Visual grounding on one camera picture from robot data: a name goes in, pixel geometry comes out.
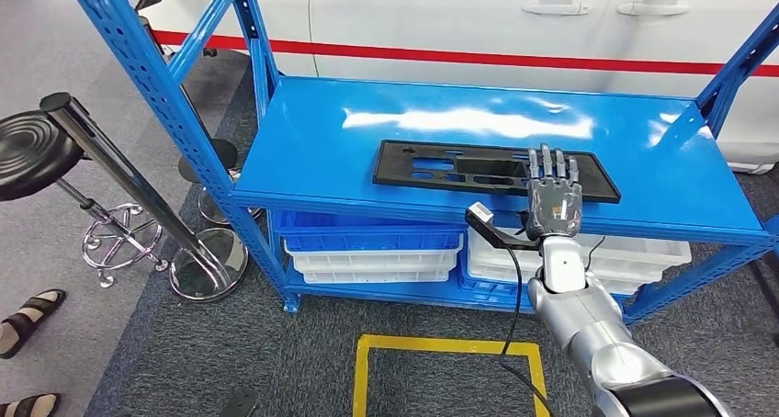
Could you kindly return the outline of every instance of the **black cable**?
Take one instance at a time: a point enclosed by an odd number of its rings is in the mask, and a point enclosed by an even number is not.
[[[595,249],[600,247],[601,244],[604,243],[604,241],[606,241],[606,237],[605,236],[603,238],[601,238],[601,241],[599,241],[592,249],[590,249],[590,252],[587,254],[587,265],[584,267],[584,271],[585,272],[589,272],[590,271],[590,264],[593,263],[593,252],[595,251]]]
[[[522,380],[522,383],[526,384],[528,388],[530,388],[531,391],[533,391],[533,394],[536,395],[538,400],[541,401],[541,403],[544,405],[544,408],[547,409],[547,412],[549,413],[549,417],[555,417],[554,412],[552,412],[551,408],[549,408],[549,403],[547,402],[547,398],[544,397],[543,394],[541,394],[541,391],[539,391],[535,385],[533,385],[533,382],[530,381],[524,374],[517,371],[512,366],[509,366],[506,363],[506,352],[509,349],[509,345],[511,344],[511,341],[514,338],[514,328],[516,328],[516,319],[519,317],[519,306],[520,302],[522,301],[522,271],[519,268],[519,261],[516,259],[516,255],[514,254],[514,251],[511,249],[507,249],[509,251],[509,255],[512,257],[512,260],[514,261],[514,266],[516,267],[516,306],[514,307],[514,319],[512,320],[511,328],[509,328],[509,335],[506,336],[506,343],[503,345],[503,350],[501,351],[501,356],[498,358],[498,362],[501,364],[501,366],[508,372],[512,373],[513,375],[517,376],[520,380]]]

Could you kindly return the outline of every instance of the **foot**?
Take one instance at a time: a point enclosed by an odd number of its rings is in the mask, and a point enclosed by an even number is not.
[[[45,291],[30,298],[14,315],[0,323],[0,358],[10,359],[24,345],[40,322],[49,317],[62,304],[65,292]]]
[[[41,394],[0,405],[0,417],[50,417],[59,405],[59,394]]]

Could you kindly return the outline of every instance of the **black tray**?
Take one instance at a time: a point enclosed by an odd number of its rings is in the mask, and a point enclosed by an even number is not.
[[[619,191],[593,153],[565,152],[566,158],[570,156],[575,156],[579,164],[584,201],[619,202]],[[529,164],[527,149],[384,140],[378,151],[373,182],[527,195]]]

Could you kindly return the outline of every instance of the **blue plastic bin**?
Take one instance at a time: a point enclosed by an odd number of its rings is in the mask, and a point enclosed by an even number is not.
[[[465,226],[415,220],[274,210],[274,231],[291,252],[347,250],[451,250]]]
[[[457,276],[459,277],[459,285],[463,290],[471,291],[474,293],[483,294],[485,297],[493,297],[497,299],[516,299],[516,284],[511,282],[492,281],[489,279],[481,279],[473,277],[468,274],[468,247],[463,247],[460,252],[459,265],[457,266],[459,271]],[[527,281],[522,285],[522,301],[520,307],[522,310],[531,310],[530,299],[527,297]],[[627,295],[611,295],[616,300],[616,303],[622,307],[622,303],[626,299],[630,299]]]

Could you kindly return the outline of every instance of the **blue shelf frame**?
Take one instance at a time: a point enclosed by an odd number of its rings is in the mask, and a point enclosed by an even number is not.
[[[280,262],[279,236],[270,227],[267,239],[246,210],[248,201],[233,193],[232,180],[225,173],[213,151],[209,137],[181,88],[182,81],[201,53],[211,33],[230,6],[239,18],[252,61],[254,97],[261,122],[279,82],[279,74],[265,32],[257,0],[213,0],[193,31],[183,42],[181,51],[165,62],[127,0],[77,0],[96,30],[114,53],[127,75],[152,109],[178,150],[213,196],[232,227],[247,245],[270,284],[283,301],[284,310],[298,311],[301,295],[338,296],[465,307],[483,310],[509,310],[503,301],[460,290],[457,282],[427,285],[309,285],[294,270]],[[779,5],[777,5],[744,42],[734,56],[695,99],[706,125],[715,137],[722,129],[728,110],[740,85],[779,44]],[[348,208],[312,205],[312,211],[348,211]],[[402,206],[387,205],[375,209],[377,216],[409,218]],[[614,224],[590,226],[589,231],[630,236],[679,238],[688,241],[722,242],[719,252],[696,264],[665,284],[641,288],[634,302],[625,308],[626,322],[643,319],[696,289],[736,270],[779,246],[779,218],[767,221],[763,231],[738,232],[694,226],[646,226]]]

